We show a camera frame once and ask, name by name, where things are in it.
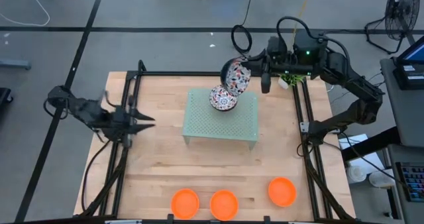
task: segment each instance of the wooden tabletop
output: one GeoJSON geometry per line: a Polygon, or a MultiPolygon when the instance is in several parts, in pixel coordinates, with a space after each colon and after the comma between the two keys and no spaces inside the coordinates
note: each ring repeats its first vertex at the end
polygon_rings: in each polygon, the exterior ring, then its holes
{"type": "MultiPolygon", "coordinates": [[[[112,103],[120,104],[126,72],[111,72],[106,90],[112,103]]],[[[312,221],[311,201],[303,159],[296,154],[301,142],[292,90],[284,90],[272,81],[268,94],[260,92],[260,78],[252,78],[248,87],[259,98],[259,139],[252,151],[245,142],[192,139],[186,146],[182,137],[187,93],[194,87],[211,88],[219,77],[144,76],[138,97],[138,110],[155,118],[156,126],[134,137],[129,151],[118,218],[165,219],[171,213],[170,202],[182,188],[194,190],[200,208],[193,219],[214,219],[209,200],[217,190],[231,190],[238,198],[235,220],[312,221]],[[278,207],[268,197],[268,184],[275,177],[289,178],[297,189],[290,207],[278,207]]],[[[325,84],[309,81],[309,92],[316,120],[331,117],[325,84]]],[[[111,109],[105,102],[103,106],[111,109]]],[[[335,135],[328,143],[337,144],[335,135]]],[[[93,136],[87,162],[103,145],[93,136]]],[[[327,185],[347,213],[354,208],[340,151],[321,145],[327,185]]],[[[111,146],[94,161],[87,180],[86,205],[105,181],[111,146]]],[[[324,217],[321,192],[317,189],[320,214],[324,217]]],[[[109,210],[115,189],[109,196],[109,210]]],[[[81,190],[75,213],[81,213],[81,190]]]]}

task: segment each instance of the gray floor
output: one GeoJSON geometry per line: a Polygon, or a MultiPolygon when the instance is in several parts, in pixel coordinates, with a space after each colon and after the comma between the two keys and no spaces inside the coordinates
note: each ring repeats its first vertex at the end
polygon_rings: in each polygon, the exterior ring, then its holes
{"type": "MultiPolygon", "coordinates": [[[[50,13],[49,26],[84,27],[95,0],[40,0],[50,13]]],[[[102,0],[95,27],[232,27],[244,18],[248,0],[102,0]]],[[[297,15],[303,0],[252,0],[247,27],[273,28],[284,15],[297,15]]],[[[386,0],[309,0],[303,19],[311,28],[356,28],[382,17],[386,0]]],[[[0,13],[22,22],[43,23],[33,0],[0,0],[0,13]]],[[[0,18],[0,26],[13,24],[0,18]]],[[[290,28],[291,23],[282,27],[290,28]]],[[[424,29],[424,16],[415,27],[424,29]]],[[[0,69],[0,87],[13,89],[15,100],[0,123],[0,222],[12,222],[40,152],[51,118],[42,110],[47,93],[63,84],[80,32],[0,32],[0,57],[25,59],[32,70],[0,69]]],[[[273,34],[252,34],[255,54],[273,34]]],[[[291,35],[284,34],[290,41],[291,35]]],[[[349,50],[352,66],[367,78],[380,71],[379,60],[389,56],[366,43],[364,35],[331,35],[349,50]]],[[[373,38],[384,46],[395,41],[373,38]]],[[[401,50],[407,48],[405,42],[401,50]]],[[[76,74],[73,92],[79,97],[99,96],[110,71],[136,68],[143,59],[148,70],[217,71],[237,56],[225,32],[125,33],[92,32],[76,74]]],[[[375,77],[373,83],[382,81],[375,77]]],[[[335,87],[330,101],[345,90],[335,87]]],[[[332,104],[334,114],[354,101],[346,95],[332,104]]],[[[375,135],[394,126],[385,97],[378,121],[352,125],[348,133],[375,135]]],[[[26,220],[70,217],[80,188],[91,141],[91,131],[75,119],[61,121],[26,220]]],[[[384,190],[366,183],[351,186],[356,214],[365,221],[399,223],[382,216],[389,210],[384,190]]]]}

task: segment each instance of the orange bowl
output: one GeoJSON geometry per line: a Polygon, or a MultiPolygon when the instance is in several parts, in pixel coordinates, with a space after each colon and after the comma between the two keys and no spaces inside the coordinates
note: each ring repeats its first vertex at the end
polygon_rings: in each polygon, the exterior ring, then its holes
{"type": "Polygon", "coordinates": [[[199,197],[188,188],[179,190],[171,201],[172,213],[180,219],[191,219],[199,209],[199,197]]]}
{"type": "Polygon", "coordinates": [[[288,207],[296,200],[296,187],[287,178],[274,178],[268,186],[271,201],[280,206],[288,207]]]}
{"type": "Polygon", "coordinates": [[[219,190],[211,198],[212,215],[220,221],[233,219],[239,210],[237,197],[229,190],[219,190]]]}

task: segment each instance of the perforated shelf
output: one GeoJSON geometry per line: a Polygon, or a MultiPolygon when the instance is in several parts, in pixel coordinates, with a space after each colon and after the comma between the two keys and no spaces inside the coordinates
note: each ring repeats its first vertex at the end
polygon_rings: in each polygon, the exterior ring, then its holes
{"type": "Polygon", "coordinates": [[[250,148],[258,140],[258,98],[246,91],[230,111],[218,111],[209,102],[211,89],[196,88],[188,93],[183,136],[245,140],[250,148]]]}

